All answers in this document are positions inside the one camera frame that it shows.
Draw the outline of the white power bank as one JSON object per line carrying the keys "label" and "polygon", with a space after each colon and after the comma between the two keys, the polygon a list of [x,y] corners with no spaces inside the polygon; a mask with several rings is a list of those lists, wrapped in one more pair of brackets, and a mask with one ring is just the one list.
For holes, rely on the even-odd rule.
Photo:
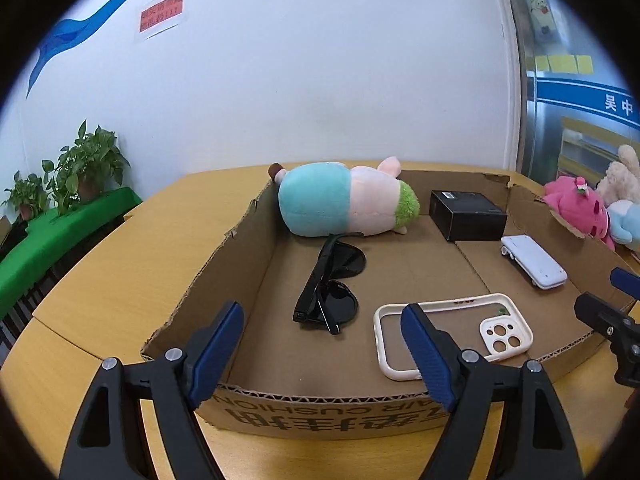
{"label": "white power bank", "polygon": [[566,271],[530,236],[507,235],[501,237],[500,252],[514,261],[540,289],[549,290],[564,285]]}

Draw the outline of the white phone case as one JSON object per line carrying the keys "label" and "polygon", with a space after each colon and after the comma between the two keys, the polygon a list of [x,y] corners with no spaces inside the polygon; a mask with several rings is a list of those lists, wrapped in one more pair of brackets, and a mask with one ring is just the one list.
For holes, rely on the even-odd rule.
{"label": "white phone case", "polygon": [[[378,366],[394,382],[421,378],[401,333],[404,309],[403,304],[384,304],[373,315]],[[421,309],[459,348],[475,350],[489,362],[520,356],[534,342],[534,333],[524,315],[503,294],[424,302]]]}

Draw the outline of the black product box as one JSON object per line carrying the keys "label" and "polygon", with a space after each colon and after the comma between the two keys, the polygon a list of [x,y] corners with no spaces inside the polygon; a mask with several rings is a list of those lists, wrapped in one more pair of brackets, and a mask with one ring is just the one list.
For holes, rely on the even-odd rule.
{"label": "black product box", "polygon": [[428,215],[449,243],[500,240],[508,218],[483,194],[466,191],[431,192]]}

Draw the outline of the black sunglasses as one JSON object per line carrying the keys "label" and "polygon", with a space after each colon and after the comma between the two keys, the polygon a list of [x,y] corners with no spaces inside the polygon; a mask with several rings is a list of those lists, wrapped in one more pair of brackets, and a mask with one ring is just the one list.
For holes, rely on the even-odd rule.
{"label": "black sunglasses", "polygon": [[364,252],[344,241],[360,233],[332,234],[320,249],[318,259],[300,293],[293,321],[300,325],[323,325],[333,336],[352,322],[358,312],[358,299],[344,283],[361,274],[367,265]]}

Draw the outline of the pig plush toy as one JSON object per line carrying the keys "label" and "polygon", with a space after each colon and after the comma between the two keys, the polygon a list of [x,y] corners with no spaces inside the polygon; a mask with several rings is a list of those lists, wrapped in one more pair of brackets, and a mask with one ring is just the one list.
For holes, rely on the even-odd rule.
{"label": "pig plush toy", "polygon": [[312,162],[291,170],[275,162],[269,167],[282,220],[302,237],[404,234],[421,206],[400,174],[395,156],[375,167],[349,168],[341,162]]}

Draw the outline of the light blue plush toy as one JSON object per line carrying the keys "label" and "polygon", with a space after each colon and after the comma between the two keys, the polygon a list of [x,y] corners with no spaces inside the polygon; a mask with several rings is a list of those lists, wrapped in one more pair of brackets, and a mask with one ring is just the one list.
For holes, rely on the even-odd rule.
{"label": "light blue plush toy", "polygon": [[640,249],[640,205],[631,200],[618,200],[608,206],[610,235],[616,244],[632,252]]}

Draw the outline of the beige plush toy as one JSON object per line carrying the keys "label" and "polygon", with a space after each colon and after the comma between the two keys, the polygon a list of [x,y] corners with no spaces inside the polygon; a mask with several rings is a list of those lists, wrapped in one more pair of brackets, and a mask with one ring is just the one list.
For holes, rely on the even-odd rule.
{"label": "beige plush toy", "polygon": [[618,159],[608,165],[604,177],[597,185],[597,192],[605,206],[619,200],[640,203],[640,166],[636,151],[631,145],[622,144],[618,148]]}

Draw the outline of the pink plush toy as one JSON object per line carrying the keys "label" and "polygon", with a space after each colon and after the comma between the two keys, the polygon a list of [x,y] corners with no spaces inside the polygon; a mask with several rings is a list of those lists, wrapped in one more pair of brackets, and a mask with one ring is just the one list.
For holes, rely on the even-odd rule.
{"label": "pink plush toy", "polygon": [[600,194],[583,177],[561,176],[544,186],[544,202],[563,220],[614,250],[610,217]]}

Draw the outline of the cardboard box tray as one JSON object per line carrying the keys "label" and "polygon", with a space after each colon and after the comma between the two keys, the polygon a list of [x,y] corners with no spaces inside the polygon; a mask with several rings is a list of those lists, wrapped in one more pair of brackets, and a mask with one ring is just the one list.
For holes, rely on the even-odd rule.
{"label": "cardboard box tray", "polygon": [[394,382],[378,367],[373,315],[384,304],[457,300],[498,292],[508,296],[534,334],[528,356],[551,378],[589,359],[601,344],[574,313],[583,292],[628,311],[632,299],[613,287],[624,265],[600,240],[570,232],[525,186],[504,174],[407,170],[402,178],[427,202],[431,192],[474,191],[508,215],[506,232],[526,234],[565,269],[565,285],[535,287],[501,255],[496,242],[447,242],[428,214],[406,234],[358,240],[364,271],[347,281],[356,318],[339,335],[306,328],[294,307],[316,264],[321,242],[292,235],[262,167],[201,172],[175,188],[193,207],[212,213],[202,232],[218,234],[208,260],[161,325],[142,346],[153,359],[213,321],[237,301],[244,332],[213,397],[198,412],[212,425],[280,438],[360,439],[406,434],[440,425],[442,408],[422,382]]}

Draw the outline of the green covered table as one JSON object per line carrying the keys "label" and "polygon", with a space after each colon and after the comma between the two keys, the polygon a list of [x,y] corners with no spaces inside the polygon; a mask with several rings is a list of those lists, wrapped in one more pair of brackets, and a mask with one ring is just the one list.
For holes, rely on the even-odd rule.
{"label": "green covered table", "polygon": [[118,188],[62,216],[51,209],[29,221],[24,240],[1,260],[1,316],[66,252],[141,203],[131,188]]}

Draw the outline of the yellow sticky notes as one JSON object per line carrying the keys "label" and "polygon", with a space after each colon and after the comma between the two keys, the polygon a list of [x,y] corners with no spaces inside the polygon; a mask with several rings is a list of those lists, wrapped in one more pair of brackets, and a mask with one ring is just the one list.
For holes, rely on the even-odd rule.
{"label": "yellow sticky notes", "polygon": [[535,68],[537,72],[554,74],[592,75],[594,67],[589,55],[536,55]]}

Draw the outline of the large potted plant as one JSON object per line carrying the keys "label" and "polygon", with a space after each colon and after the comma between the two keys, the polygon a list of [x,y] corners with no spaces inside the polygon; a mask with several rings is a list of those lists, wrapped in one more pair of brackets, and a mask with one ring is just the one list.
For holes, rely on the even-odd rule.
{"label": "large potted plant", "polygon": [[103,193],[107,182],[122,186],[130,163],[117,144],[117,134],[97,125],[93,131],[84,120],[72,145],[64,145],[58,160],[43,159],[44,189],[59,214],[91,202]]}

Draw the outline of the small potted plant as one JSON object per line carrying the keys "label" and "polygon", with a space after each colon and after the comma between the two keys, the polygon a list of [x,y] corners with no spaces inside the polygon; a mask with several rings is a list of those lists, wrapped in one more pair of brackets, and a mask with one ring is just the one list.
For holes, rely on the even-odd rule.
{"label": "small potted plant", "polygon": [[4,190],[8,196],[2,205],[9,205],[24,220],[29,221],[43,214],[48,208],[48,194],[44,189],[42,177],[36,174],[21,176],[17,171],[13,176],[13,184]]}

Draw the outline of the red paper notice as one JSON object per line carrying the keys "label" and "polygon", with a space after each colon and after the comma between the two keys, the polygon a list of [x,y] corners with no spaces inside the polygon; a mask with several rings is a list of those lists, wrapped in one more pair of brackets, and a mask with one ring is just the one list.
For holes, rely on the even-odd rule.
{"label": "red paper notice", "polygon": [[184,18],[184,0],[157,0],[140,12],[138,33],[151,36],[176,26]]}

